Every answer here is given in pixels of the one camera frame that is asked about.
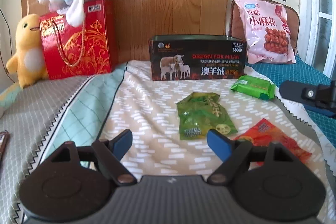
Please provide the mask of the yellow duck plush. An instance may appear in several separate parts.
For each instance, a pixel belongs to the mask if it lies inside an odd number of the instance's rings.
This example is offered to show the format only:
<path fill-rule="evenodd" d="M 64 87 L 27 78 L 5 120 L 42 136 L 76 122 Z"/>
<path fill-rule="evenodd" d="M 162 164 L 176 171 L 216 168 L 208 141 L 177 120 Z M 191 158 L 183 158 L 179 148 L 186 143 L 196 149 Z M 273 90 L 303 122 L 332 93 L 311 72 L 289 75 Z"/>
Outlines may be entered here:
<path fill-rule="evenodd" d="M 6 70 L 16 73 L 20 88 L 48 79 L 42 48 L 39 15 L 22 18 L 15 33 L 16 53 L 6 63 Z"/>

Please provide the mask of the pink snack bag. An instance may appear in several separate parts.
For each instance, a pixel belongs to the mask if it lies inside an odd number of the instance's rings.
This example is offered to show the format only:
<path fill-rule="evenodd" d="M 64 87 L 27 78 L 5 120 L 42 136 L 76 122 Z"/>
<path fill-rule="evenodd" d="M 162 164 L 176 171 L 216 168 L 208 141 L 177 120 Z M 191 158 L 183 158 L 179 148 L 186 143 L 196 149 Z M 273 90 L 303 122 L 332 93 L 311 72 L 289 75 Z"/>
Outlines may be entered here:
<path fill-rule="evenodd" d="M 285 7 L 266 0 L 234 0 L 247 42 L 248 63 L 294 64 Z"/>

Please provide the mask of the red gift box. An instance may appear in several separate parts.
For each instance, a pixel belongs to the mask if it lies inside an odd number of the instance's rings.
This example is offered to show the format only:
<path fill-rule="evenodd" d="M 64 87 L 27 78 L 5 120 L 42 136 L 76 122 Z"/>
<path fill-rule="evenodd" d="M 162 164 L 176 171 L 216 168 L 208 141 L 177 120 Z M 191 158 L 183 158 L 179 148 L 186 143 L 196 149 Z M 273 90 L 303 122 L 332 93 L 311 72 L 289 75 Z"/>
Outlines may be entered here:
<path fill-rule="evenodd" d="M 84 21 L 70 26 L 66 15 L 52 12 L 39 19 L 49 79 L 110 73 L 118 63 L 111 0 L 84 3 Z"/>

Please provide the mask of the red orange snack packet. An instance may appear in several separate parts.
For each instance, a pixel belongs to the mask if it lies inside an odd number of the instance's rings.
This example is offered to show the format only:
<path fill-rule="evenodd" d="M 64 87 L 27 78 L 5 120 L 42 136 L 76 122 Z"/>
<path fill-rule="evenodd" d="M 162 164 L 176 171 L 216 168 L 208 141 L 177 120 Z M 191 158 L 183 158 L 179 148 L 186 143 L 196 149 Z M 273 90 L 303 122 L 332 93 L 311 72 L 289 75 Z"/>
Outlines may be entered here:
<path fill-rule="evenodd" d="M 235 138 L 235 140 L 241 139 L 252 142 L 254 146 L 263 147 L 268 146 L 272 141 L 280 142 L 305 164 L 311 157 L 310 152 L 300 148 L 294 139 L 287 136 L 279 128 L 264 118 L 255 124 L 252 128 L 247 130 L 244 134 L 241 134 Z"/>

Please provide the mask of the dark green snack packet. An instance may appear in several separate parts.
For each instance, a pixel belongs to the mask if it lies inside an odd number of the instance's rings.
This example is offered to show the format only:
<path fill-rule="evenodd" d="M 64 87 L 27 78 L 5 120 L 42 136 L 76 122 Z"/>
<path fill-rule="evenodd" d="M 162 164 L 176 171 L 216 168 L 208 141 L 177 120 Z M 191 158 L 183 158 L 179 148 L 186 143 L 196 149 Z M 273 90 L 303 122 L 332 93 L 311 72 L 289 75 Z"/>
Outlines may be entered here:
<path fill-rule="evenodd" d="M 219 98 L 216 93 L 193 92 L 177 103 L 181 140 L 205 139 L 211 129 L 222 135 L 238 132 Z"/>

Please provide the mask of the bright green snack packet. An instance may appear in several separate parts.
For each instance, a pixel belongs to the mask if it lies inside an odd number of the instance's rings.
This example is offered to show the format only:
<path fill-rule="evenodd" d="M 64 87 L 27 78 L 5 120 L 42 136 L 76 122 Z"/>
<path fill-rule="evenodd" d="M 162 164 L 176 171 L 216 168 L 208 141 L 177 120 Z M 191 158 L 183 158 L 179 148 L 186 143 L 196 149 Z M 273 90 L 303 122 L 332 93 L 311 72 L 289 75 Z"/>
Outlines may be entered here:
<path fill-rule="evenodd" d="M 232 85 L 231 90 L 268 101 L 274 98 L 275 87 L 270 81 L 243 75 Z"/>

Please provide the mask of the teal blue mat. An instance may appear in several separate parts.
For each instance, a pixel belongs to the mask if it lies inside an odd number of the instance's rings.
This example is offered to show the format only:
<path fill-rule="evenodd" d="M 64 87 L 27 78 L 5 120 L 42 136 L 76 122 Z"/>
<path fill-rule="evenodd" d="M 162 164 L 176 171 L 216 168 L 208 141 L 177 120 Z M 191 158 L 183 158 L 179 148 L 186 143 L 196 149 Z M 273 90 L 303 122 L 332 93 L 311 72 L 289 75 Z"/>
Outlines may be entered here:
<path fill-rule="evenodd" d="M 249 65 L 256 72 L 268 77 L 277 87 L 284 81 L 297 81 L 311 85 L 329 85 L 331 79 L 306 64 L 299 55 L 295 55 L 295 64 L 268 64 L 257 63 Z M 313 112 L 306 108 L 306 111 L 312 121 L 319 127 L 330 143 L 335 146 L 335 119 L 331 119 L 325 115 Z"/>

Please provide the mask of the black sheep print box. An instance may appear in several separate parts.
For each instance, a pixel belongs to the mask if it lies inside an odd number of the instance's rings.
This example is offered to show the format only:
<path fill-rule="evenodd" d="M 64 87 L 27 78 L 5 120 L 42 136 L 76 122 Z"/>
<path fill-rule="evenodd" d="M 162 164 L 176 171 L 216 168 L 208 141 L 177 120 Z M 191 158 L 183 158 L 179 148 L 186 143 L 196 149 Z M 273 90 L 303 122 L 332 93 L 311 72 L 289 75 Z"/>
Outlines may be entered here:
<path fill-rule="evenodd" d="M 157 35 L 149 39 L 151 79 L 238 79 L 246 42 L 225 35 Z"/>

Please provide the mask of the brown cushion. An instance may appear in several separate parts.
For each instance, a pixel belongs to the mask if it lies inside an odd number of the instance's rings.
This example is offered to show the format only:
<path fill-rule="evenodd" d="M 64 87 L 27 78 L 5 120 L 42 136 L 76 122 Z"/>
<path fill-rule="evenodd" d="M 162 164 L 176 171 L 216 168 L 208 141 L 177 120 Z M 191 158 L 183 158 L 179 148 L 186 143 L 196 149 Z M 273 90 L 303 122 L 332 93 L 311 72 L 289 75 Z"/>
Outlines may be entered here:
<path fill-rule="evenodd" d="M 298 13 L 287 5 L 283 5 L 286 9 L 287 13 L 287 23 L 290 30 L 290 43 L 294 52 L 297 49 L 297 40 L 298 40 L 298 33 L 299 33 L 299 16 Z M 233 36 L 240 40 L 245 39 L 245 34 L 243 30 L 243 23 L 240 19 L 240 13 L 238 6 L 234 1 L 231 3 L 231 17 L 230 17 L 230 25 L 229 25 L 229 36 Z"/>

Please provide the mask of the smartphone in red case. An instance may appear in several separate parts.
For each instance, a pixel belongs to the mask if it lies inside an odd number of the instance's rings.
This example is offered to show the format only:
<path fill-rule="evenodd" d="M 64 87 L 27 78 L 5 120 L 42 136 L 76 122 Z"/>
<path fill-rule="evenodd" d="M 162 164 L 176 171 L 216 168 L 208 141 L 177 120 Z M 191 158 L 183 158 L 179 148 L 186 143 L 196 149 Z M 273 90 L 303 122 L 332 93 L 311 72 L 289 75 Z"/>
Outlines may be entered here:
<path fill-rule="evenodd" d="M 2 160 L 5 152 L 6 145 L 9 141 L 10 133 L 8 131 L 0 132 L 0 161 Z"/>

